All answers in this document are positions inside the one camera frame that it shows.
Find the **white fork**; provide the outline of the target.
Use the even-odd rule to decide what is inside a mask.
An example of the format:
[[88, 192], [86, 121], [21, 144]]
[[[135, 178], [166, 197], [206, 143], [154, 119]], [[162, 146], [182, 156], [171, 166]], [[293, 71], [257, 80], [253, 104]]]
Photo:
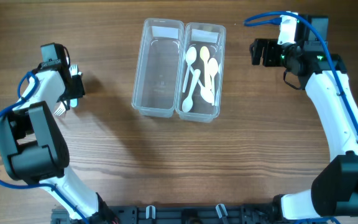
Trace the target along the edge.
[[[78, 65], [77, 64], [73, 64], [70, 66], [70, 75], [73, 77], [75, 75], [79, 75], [82, 77], [82, 72], [79, 71]], [[78, 106], [78, 99], [74, 98], [70, 100], [70, 106], [72, 108], [75, 108]]]

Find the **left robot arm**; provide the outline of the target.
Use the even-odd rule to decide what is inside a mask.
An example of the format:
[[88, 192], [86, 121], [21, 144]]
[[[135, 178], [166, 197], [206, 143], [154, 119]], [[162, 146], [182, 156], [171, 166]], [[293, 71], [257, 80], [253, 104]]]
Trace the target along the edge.
[[[70, 72], [68, 50], [62, 44], [41, 46], [42, 62], [27, 72], [29, 85], [18, 91], [18, 101], [0, 111], [0, 155], [13, 180], [22, 189], [40, 188], [68, 212], [71, 223], [118, 223], [117, 216], [100, 195], [89, 189], [69, 166], [68, 146], [53, 118], [56, 103], [66, 109], [85, 95], [80, 75]], [[19, 185], [0, 180], [0, 185]]]

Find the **white plastic spoon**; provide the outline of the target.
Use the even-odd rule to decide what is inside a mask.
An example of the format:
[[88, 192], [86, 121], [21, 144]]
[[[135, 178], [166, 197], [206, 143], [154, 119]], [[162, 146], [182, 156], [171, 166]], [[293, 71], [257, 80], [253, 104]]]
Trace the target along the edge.
[[190, 47], [185, 55], [185, 62], [187, 64], [186, 67], [186, 73], [185, 73], [185, 77], [184, 77], [184, 81], [183, 81], [183, 87], [182, 87], [182, 92], [186, 92], [186, 88], [187, 88], [187, 84], [188, 84], [188, 77], [189, 77], [189, 73], [190, 73], [190, 67], [191, 65], [196, 61], [196, 49], [195, 47]]
[[213, 94], [213, 102], [212, 105], [214, 106], [215, 103], [215, 76], [218, 72], [219, 65], [215, 58], [210, 58], [208, 61], [208, 69], [209, 69], [209, 75], [211, 77], [211, 92]]
[[[193, 67], [190, 67], [190, 71], [192, 72], [192, 74], [197, 74], [197, 76], [201, 75], [201, 71], [199, 69], [194, 70]], [[214, 96], [213, 96], [213, 93], [211, 92], [211, 90], [204, 87], [203, 84], [201, 83], [200, 79], [198, 79], [198, 84], [200, 86], [201, 97], [207, 103], [210, 103], [213, 105], [214, 104]]]
[[183, 100], [183, 103], [182, 103], [182, 110], [185, 113], [189, 112], [193, 107], [192, 96], [193, 96], [193, 93], [196, 88], [196, 85], [197, 85], [200, 75], [201, 75], [201, 71], [199, 69], [194, 70], [192, 80], [191, 80], [190, 89], [188, 92], [188, 96]]

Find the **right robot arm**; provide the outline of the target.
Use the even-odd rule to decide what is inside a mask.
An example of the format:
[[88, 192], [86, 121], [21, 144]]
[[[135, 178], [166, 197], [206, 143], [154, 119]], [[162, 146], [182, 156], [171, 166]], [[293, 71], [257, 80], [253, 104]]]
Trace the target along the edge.
[[278, 25], [277, 39], [250, 45], [254, 65], [283, 67], [299, 80], [318, 112], [329, 146], [330, 162], [308, 190], [277, 195], [267, 211], [271, 222], [336, 222], [358, 217], [358, 107], [342, 58], [330, 53], [329, 19], [290, 11], [252, 16], [247, 27]]

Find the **yellow plastic spoon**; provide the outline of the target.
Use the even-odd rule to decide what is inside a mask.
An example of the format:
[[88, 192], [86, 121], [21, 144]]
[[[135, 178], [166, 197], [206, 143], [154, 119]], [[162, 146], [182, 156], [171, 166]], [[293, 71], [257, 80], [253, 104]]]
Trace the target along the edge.
[[204, 63], [204, 85], [207, 89], [211, 89], [211, 77], [208, 70], [208, 60], [209, 60], [209, 49], [207, 46], [202, 46], [200, 49], [200, 58]]

